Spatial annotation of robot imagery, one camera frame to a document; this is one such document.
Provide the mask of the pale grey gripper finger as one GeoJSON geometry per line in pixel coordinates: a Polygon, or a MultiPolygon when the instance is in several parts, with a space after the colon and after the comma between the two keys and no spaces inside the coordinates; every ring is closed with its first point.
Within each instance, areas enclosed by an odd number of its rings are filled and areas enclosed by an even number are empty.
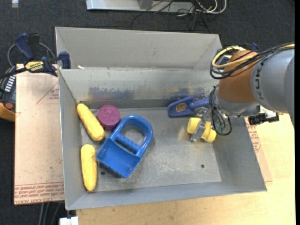
{"type": "Polygon", "coordinates": [[[190,141],[197,142],[201,139],[205,131],[205,125],[203,122],[199,122],[197,126],[192,130],[190,141]]]}

